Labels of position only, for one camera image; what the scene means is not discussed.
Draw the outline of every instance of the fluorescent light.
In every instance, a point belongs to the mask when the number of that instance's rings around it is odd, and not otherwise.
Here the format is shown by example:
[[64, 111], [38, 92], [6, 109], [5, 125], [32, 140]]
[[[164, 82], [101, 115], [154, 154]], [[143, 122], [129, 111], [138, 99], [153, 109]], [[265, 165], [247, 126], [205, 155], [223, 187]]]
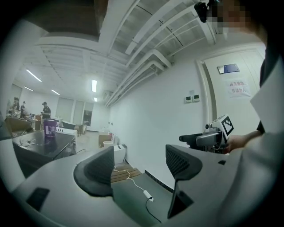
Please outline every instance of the fluorescent light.
[[34, 78], [36, 78], [39, 82], [42, 82], [40, 79], [38, 79], [33, 73], [30, 72], [30, 70], [26, 69], [26, 71], [32, 75]]
[[32, 89], [29, 89], [28, 87], [25, 87], [25, 86], [24, 86], [24, 88], [26, 88], [26, 89], [28, 89], [28, 90], [31, 90], [31, 91], [34, 91], [34, 90], [32, 90]]
[[[55, 94], [58, 94], [56, 91], [54, 91], [53, 89], [51, 89]], [[58, 94], [58, 95], [60, 95], [60, 94]]]
[[96, 92], [96, 90], [97, 90], [97, 81], [92, 80], [92, 92]]

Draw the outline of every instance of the person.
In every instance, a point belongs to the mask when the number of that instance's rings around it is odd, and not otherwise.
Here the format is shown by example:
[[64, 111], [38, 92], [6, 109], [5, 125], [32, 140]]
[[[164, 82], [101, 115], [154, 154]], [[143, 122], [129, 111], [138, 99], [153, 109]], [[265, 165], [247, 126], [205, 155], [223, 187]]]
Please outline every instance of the person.
[[25, 118], [26, 117], [26, 107], [25, 107], [26, 102], [23, 101], [23, 104], [21, 105], [21, 116], [20, 118]]
[[[223, 21], [224, 27], [237, 28], [245, 33], [253, 33], [265, 44], [265, 60], [260, 69], [261, 87], [273, 70], [278, 58], [282, 56], [283, 50], [280, 50], [279, 46], [276, 47], [277, 44], [281, 43], [279, 37], [275, 34], [276, 31], [271, 29], [266, 17], [261, 14], [259, 7], [265, 6], [260, 5], [256, 0], [223, 0], [222, 4], [213, 8], [213, 16], [215, 14], [217, 18], [222, 18], [220, 21]], [[263, 133], [265, 131], [260, 122], [256, 131], [246, 135], [230, 136], [225, 153], [244, 147], [251, 139], [261, 136]]]
[[46, 102], [43, 102], [43, 111], [41, 112], [41, 116], [42, 116], [42, 119], [41, 119], [41, 129], [43, 129], [44, 119], [50, 118], [50, 115], [51, 115], [50, 108], [47, 106]]
[[14, 102], [11, 107], [11, 117], [17, 118], [19, 111], [20, 111], [19, 98], [14, 97]]

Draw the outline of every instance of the floor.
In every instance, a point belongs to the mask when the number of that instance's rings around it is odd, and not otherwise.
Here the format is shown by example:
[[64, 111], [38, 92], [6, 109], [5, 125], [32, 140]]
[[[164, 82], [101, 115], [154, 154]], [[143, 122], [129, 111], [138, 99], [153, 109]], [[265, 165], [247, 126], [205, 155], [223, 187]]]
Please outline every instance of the floor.
[[[147, 203], [149, 211], [162, 223], [166, 222], [173, 194], [157, 184], [145, 173], [132, 179], [154, 198], [153, 202], [148, 201]], [[115, 182], [111, 184], [111, 187], [114, 191], [116, 204], [140, 226], [150, 227], [159, 224], [146, 210], [147, 198], [143, 191], [134, 185], [133, 181]]]
[[76, 147], [77, 147], [77, 152], [79, 152], [82, 149], [86, 149], [86, 151], [83, 150], [80, 153], [98, 149], [99, 148], [99, 133], [86, 131], [84, 135], [82, 134], [82, 135], [77, 136]]

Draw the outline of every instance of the purple cup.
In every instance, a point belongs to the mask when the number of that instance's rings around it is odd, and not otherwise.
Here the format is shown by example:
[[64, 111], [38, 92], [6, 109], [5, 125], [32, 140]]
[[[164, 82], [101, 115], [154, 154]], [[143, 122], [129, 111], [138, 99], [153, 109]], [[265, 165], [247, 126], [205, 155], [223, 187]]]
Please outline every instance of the purple cup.
[[57, 121], [54, 119], [45, 119], [43, 125], [44, 125], [44, 136], [55, 137]]

